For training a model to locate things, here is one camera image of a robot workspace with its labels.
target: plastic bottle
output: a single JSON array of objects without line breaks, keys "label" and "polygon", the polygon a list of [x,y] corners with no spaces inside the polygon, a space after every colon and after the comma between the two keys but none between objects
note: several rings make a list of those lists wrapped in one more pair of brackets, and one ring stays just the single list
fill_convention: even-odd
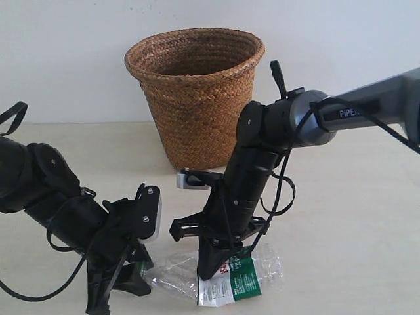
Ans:
[{"label": "plastic bottle", "polygon": [[[279,255],[268,244],[258,244],[251,254],[255,273],[263,292],[282,280]],[[143,278],[152,289],[195,303],[198,297],[198,252],[176,253],[145,271]]]}]

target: beige table surface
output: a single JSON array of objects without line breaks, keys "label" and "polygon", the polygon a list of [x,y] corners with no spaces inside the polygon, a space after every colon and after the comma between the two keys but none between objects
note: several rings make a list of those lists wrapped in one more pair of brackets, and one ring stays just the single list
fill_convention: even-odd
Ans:
[{"label": "beige table surface", "polygon": [[[151,256],[197,248],[195,238],[176,243],[168,230],[174,218],[201,211],[208,192],[176,188],[153,123],[24,125],[12,138],[57,147],[99,201],[133,197],[142,182],[159,186],[163,216]],[[141,298],[114,292],[112,314],[420,314],[420,157],[379,129],[343,131],[327,146],[295,150],[287,174],[297,201],[263,238],[281,255],[283,284],[219,309],[157,291]],[[275,184],[264,191],[267,204]],[[23,212],[1,215],[0,240],[0,277],[27,295],[56,289],[79,258],[53,251]],[[0,292],[0,314],[82,315],[85,272],[43,303]]]}]

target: basket rim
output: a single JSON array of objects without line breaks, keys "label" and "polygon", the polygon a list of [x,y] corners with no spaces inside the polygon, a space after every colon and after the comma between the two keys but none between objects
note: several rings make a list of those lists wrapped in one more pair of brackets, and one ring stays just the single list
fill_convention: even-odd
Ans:
[{"label": "basket rim", "polygon": [[[156,72],[150,72],[146,71],[141,67],[138,67],[137,65],[133,64],[132,58],[133,53],[141,46],[145,45],[146,43],[149,43],[153,41],[154,39],[166,37],[168,35],[174,35],[178,33],[192,33],[192,32],[209,32],[209,31],[216,31],[216,32],[222,32],[222,33],[231,33],[231,34],[240,34],[242,36],[246,36],[254,41],[254,43],[257,46],[257,49],[255,53],[248,58],[247,60],[244,60],[240,64],[235,65],[234,67],[224,69],[221,71],[209,73],[209,74],[199,74],[199,75],[167,75],[167,74],[160,74]],[[165,31],[163,33],[158,33],[155,35],[148,36],[138,43],[134,44],[126,53],[124,56],[124,63],[127,68],[127,70],[130,72],[130,74],[135,77],[138,80],[141,79],[157,79],[159,81],[162,80],[168,80],[168,81],[178,81],[178,82],[197,82],[197,80],[211,80],[211,79],[218,79],[224,77],[232,77],[235,74],[239,74],[242,72],[245,72],[247,70],[253,69],[263,57],[265,53],[265,45],[263,41],[258,38],[256,35],[249,33],[247,31],[242,30],[235,30],[232,28],[184,28],[180,30],[173,30],[173,31]]]}]

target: wicker basket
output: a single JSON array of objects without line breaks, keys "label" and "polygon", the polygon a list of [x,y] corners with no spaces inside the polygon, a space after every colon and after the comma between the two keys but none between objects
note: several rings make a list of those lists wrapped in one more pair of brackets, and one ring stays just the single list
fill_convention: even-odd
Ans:
[{"label": "wicker basket", "polygon": [[175,169],[228,163],[264,52],[253,34],[225,28],[161,33],[127,51],[125,65],[140,82]]}]

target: brown basket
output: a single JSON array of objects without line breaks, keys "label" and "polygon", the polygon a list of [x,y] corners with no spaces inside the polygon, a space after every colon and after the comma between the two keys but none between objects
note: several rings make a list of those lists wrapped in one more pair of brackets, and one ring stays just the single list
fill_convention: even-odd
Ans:
[{"label": "brown basket", "polygon": [[228,163],[264,52],[253,34],[224,28],[161,33],[127,51],[125,65],[140,81],[175,169]]}]

